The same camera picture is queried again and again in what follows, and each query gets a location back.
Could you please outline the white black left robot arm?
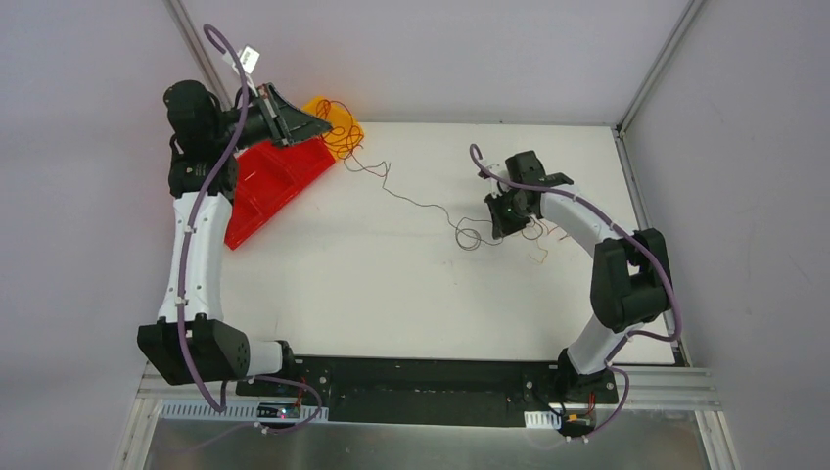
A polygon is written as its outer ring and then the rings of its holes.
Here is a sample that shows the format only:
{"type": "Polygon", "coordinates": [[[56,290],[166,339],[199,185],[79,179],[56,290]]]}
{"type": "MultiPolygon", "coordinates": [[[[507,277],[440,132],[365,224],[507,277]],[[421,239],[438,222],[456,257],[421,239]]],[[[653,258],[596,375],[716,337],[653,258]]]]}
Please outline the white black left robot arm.
{"type": "Polygon", "coordinates": [[[260,375],[281,397],[299,381],[286,359],[287,343],[254,340],[226,323],[222,311],[223,246],[239,180],[235,155],[260,143],[293,150],[332,125],[286,101],[271,83],[239,98],[224,110],[196,80],[179,81],[163,94],[173,130],[168,187],[174,249],[158,318],[139,327],[137,345],[170,385],[260,375]]]}

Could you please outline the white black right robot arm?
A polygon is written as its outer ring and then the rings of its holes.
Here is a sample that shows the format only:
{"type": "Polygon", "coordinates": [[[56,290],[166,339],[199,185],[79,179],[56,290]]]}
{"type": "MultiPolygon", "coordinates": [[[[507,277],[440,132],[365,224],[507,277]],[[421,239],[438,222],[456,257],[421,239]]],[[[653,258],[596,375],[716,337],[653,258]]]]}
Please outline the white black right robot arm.
{"type": "Polygon", "coordinates": [[[492,238],[547,220],[591,257],[592,315],[560,353],[555,376],[561,397],[582,400],[630,338],[646,335],[644,325],[675,309],[665,238],[657,229],[629,231],[615,223],[580,195],[569,176],[547,172],[533,151],[508,158],[504,167],[488,164],[477,145],[469,153],[480,178],[490,183],[484,202],[492,238]]]}

